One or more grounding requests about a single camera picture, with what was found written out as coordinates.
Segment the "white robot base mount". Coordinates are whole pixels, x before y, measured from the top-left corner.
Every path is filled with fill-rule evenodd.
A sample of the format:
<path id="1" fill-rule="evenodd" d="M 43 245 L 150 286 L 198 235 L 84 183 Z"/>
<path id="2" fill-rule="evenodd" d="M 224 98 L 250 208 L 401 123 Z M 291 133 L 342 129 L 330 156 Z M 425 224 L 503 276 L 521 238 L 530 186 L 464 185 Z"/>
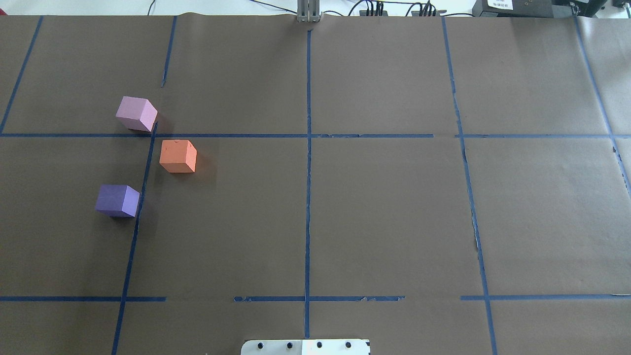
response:
<path id="1" fill-rule="evenodd" d="M 242 355 L 370 355 L 365 339 L 284 339 L 244 342 Z"/>

